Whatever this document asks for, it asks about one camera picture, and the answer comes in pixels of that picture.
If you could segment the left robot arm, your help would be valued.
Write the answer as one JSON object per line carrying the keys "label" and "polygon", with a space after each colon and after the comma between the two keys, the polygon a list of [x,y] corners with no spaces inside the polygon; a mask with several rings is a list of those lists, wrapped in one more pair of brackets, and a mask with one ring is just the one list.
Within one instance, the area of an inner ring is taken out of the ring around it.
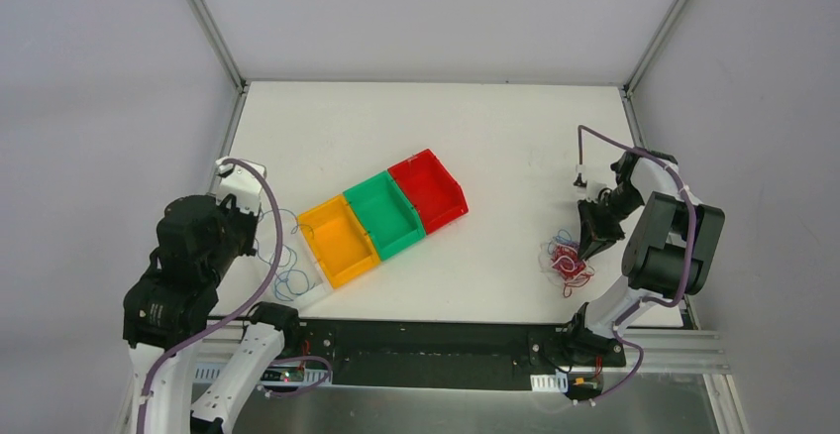
{"label": "left robot arm", "polygon": [[133,365],[136,433],[230,433],[268,365],[299,355],[295,308],[258,302],[240,345],[207,390],[191,398],[199,343],[217,288],[241,256],[255,254],[258,216],[240,198],[190,195],[157,224],[150,264],[124,297],[123,338]]}

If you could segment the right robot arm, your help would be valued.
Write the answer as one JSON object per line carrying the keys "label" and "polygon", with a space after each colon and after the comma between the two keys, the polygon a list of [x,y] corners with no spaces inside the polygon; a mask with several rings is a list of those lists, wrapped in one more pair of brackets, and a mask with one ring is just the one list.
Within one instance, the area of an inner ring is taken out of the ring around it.
{"label": "right robot arm", "polygon": [[570,362],[584,365],[623,351],[623,331],[653,306],[674,307],[708,277],[723,225],[722,209],[702,203],[677,161],[639,148],[611,166],[615,185],[578,202],[578,257],[587,262],[624,241],[619,278],[583,304],[559,335]]}

